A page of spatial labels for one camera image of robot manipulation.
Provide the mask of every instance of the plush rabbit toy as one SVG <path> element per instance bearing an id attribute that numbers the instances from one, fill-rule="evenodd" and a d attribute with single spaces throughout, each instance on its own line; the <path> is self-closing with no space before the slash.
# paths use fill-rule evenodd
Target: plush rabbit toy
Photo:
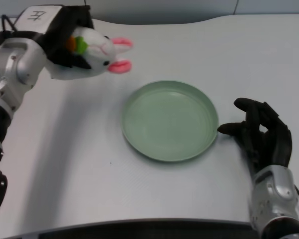
<path id="1" fill-rule="evenodd" d="M 105 71 L 124 73 L 131 69 L 129 60 L 118 59 L 117 54 L 131 49 L 132 42 L 126 38 L 109 39 L 96 30 L 78 27 L 67 40 L 66 46 L 72 54 L 81 55 L 91 69 L 64 67 L 48 61 L 46 68 L 54 79 L 71 80 L 99 75 Z"/>

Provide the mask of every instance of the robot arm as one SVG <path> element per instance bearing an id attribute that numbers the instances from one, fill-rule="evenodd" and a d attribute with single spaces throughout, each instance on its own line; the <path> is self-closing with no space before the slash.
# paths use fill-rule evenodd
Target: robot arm
<path id="1" fill-rule="evenodd" d="M 13 29 L 6 31 L 4 21 Z M 66 67 L 85 68 L 83 57 L 65 47 L 76 27 L 93 28 L 88 6 L 32 6 L 15 24 L 3 16 L 0 32 L 0 161 L 2 142 L 20 107 L 24 94 L 31 90 L 47 60 Z M 0 206 L 7 189 L 7 177 L 0 171 Z"/>
<path id="2" fill-rule="evenodd" d="M 234 104 L 246 112 L 246 120 L 224 124 L 218 131 L 234 136 L 249 159 L 254 183 L 252 225 L 261 239 L 299 238 L 296 213 L 299 192 L 288 169 L 292 151 L 290 131 L 266 102 L 238 98 Z M 260 132 L 260 125 L 268 131 Z"/>

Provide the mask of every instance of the pink bunny ear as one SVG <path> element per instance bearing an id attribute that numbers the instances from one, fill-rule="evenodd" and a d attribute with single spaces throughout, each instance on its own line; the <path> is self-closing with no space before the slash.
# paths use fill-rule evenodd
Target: pink bunny ear
<path id="1" fill-rule="evenodd" d="M 133 43 L 124 37 L 111 38 L 111 41 L 114 44 L 116 53 L 123 53 L 130 50 L 133 46 Z"/>
<path id="2" fill-rule="evenodd" d="M 109 65 L 108 71 L 120 74 L 130 71 L 131 67 L 132 64 L 129 60 L 119 60 Z"/>

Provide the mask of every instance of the white table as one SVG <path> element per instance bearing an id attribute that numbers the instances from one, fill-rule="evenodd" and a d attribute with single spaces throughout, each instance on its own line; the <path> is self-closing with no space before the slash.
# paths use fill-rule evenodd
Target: white table
<path id="1" fill-rule="evenodd" d="M 237 97 L 267 101 L 293 137 L 290 169 L 299 187 L 299 15 L 227 16 L 184 25 L 94 21 L 126 36 L 133 70 L 74 81 L 44 70 L 4 141 L 9 180 L 0 238 L 104 221 L 203 218 L 249 221 L 249 174 L 234 141 L 220 135 L 195 160 L 165 164 L 135 153 L 120 111 L 135 89 L 185 81 L 214 102 L 220 123 L 242 121 Z"/>

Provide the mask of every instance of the green plate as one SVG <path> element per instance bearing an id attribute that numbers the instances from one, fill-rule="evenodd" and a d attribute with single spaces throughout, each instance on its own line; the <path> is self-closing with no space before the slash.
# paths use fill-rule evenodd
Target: green plate
<path id="1" fill-rule="evenodd" d="M 218 115 L 199 89 L 177 81 L 158 81 L 135 91 L 122 115 L 122 131 L 140 153 L 160 161 L 195 157 L 215 140 Z"/>

